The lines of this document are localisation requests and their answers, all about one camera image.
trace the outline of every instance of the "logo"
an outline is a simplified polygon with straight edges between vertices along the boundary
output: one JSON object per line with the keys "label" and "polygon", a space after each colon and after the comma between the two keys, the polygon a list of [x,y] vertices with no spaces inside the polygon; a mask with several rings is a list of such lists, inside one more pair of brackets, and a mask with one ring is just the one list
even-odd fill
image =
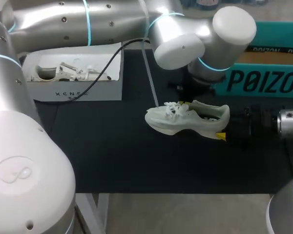
{"label": "logo", "polygon": [[232,70],[227,85],[227,92],[293,94],[293,72]]}

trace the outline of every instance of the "concrete floor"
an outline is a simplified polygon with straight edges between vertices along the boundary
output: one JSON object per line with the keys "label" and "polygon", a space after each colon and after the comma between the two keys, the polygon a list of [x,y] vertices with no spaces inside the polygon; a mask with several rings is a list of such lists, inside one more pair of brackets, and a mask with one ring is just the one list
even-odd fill
{"label": "concrete floor", "polygon": [[[269,195],[111,194],[106,234],[267,234]],[[83,234],[78,223],[74,234]]]}

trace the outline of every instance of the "white robotic arm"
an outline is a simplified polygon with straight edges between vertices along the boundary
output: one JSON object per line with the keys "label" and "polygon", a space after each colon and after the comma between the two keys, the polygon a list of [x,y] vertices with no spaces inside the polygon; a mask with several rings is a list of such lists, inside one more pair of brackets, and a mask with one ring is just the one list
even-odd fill
{"label": "white robotic arm", "polygon": [[0,0],[0,234],[70,234],[75,178],[41,126],[17,53],[149,37],[164,69],[188,65],[203,85],[221,82],[256,34],[237,7],[212,19],[183,15],[179,0]]}

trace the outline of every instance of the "black table surface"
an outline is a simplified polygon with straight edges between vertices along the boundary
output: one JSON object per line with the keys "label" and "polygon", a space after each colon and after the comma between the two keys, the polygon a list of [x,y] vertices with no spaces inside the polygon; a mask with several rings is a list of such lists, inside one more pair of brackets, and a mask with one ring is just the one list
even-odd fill
{"label": "black table surface", "polygon": [[[158,67],[147,57],[159,103],[178,101],[167,82],[181,70]],[[206,104],[242,110],[250,104],[293,108],[293,99],[200,97]],[[253,147],[229,147],[195,132],[166,136],[145,122],[154,100],[139,50],[125,51],[122,101],[81,101],[62,106],[37,103],[46,131],[66,153],[78,193],[276,193],[293,178],[290,157],[278,139]],[[293,155],[293,144],[289,144]]]}

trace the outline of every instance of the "sneaker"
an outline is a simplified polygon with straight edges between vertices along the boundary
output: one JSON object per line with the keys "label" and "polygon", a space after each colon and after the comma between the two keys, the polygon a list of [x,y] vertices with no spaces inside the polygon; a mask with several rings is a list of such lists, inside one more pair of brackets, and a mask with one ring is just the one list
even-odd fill
{"label": "sneaker", "polygon": [[227,105],[210,106],[196,100],[185,104],[164,104],[147,110],[145,120],[151,128],[166,135],[191,129],[204,137],[219,139],[216,133],[225,129],[229,123],[230,108]]}

